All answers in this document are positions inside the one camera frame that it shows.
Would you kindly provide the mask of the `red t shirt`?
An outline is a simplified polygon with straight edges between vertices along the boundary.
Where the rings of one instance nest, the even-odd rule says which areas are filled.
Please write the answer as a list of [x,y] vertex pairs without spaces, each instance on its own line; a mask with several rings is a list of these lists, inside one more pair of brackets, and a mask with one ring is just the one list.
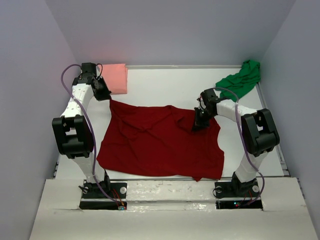
[[193,131],[195,112],[167,106],[109,102],[110,123],[97,161],[107,170],[147,177],[220,179],[225,154],[218,144],[220,126]]

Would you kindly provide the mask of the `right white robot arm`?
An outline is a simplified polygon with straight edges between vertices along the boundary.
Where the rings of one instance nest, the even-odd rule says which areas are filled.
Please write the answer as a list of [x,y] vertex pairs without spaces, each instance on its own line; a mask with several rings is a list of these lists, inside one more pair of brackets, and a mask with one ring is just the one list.
[[259,168],[268,153],[280,143],[280,137],[271,112],[256,110],[240,105],[231,99],[213,97],[198,98],[193,131],[206,129],[216,116],[225,117],[236,123],[244,154],[239,167],[230,181],[216,182],[213,194],[217,199],[260,197],[263,187],[258,186]]

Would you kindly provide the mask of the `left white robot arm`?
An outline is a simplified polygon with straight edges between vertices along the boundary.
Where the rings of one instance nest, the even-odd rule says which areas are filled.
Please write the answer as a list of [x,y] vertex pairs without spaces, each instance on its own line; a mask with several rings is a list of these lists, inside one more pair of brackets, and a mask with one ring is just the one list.
[[93,73],[81,73],[76,77],[72,88],[65,88],[70,99],[61,116],[52,120],[52,128],[59,153],[73,160],[85,175],[82,192],[111,199],[110,178],[97,162],[96,138],[87,114],[100,83],[102,79],[97,79]]

